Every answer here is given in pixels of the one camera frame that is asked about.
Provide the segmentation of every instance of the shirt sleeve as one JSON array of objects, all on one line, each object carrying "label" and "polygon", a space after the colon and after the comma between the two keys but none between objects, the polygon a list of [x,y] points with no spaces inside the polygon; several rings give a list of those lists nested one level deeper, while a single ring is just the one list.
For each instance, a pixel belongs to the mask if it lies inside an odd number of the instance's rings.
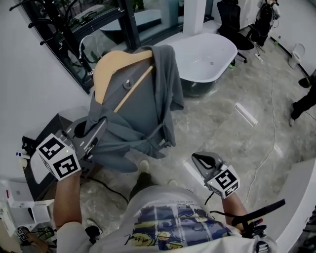
[{"label": "shirt sleeve", "polygon": [[281,17],[281,13],[280,13],[279,7],[278,7],[276,4],[274,4],[274,5],[272,6],[272,8],[273,8],[273,10],[274,10],[275,13],[276,13],[277,18],[280,18],[280,17]]},{"label": "shirt sleeve", "polygon": [[69,222],[57,231],[58,253],[88,253],[92,244],[83,226]]}]

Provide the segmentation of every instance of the marker cube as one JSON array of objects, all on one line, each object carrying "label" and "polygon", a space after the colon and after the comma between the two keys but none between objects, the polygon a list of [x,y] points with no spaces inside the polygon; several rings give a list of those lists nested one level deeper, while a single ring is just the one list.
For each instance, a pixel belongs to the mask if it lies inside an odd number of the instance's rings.
[{"label": "marker cube", "polygon": [[59,181],[81,170],[75,151],[52,133],[36,150],[46,168]]},{"label": "marker cube", "polygon": [[225,199],[240,187],[240,179],[233,166],[230,165],[207,184],[210,190]]}]

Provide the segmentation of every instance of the white t-shirt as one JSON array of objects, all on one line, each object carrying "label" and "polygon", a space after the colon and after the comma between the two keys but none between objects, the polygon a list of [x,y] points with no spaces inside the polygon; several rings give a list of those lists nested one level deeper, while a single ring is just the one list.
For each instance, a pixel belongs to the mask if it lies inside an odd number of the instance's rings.
[{"label": "white t-shirt", "polygon": [[57,232],[58,253],[252,253],[254,239],[213,220],[192,192],[178,187],[151,186],[129,203],[118,230],[94,245],[77,222]]}]

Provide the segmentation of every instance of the gray shirt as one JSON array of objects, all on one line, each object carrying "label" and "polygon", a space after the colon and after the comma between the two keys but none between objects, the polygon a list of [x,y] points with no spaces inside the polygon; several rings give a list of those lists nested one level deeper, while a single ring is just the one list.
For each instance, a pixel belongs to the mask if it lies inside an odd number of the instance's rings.
[{"label": "gray shirt", "polygon": [[[176,145],[170,110],[183,109],[183,94],[175,52],[169,45],[147,46],[137,51],[148,49],[153,51],[154,59],[115,72],[103,104],[94,97],[91,100],[85,131],[101,118],[108,121],[106,132],[91,151],[91,160],[106,168],[134,172],[137,166],[124,157],[130,148],[160,159],[165,156],[159,152],[161,148]],[[154,70],[114,113],[134,83],[153,64]]]}]

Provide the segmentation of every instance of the white column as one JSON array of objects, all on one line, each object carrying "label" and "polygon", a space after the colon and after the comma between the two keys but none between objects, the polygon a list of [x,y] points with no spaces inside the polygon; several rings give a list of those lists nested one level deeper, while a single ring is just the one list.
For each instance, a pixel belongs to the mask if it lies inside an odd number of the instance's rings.
[{"label": "white column", "polygon": [[178,24],[178,8],[178,0],[160,0],[161,22],[166,28]]},{"label": "white column", "polygon": [[193,36],[202,31],[205,6],[206,0],[184,1],[184,35]]}]

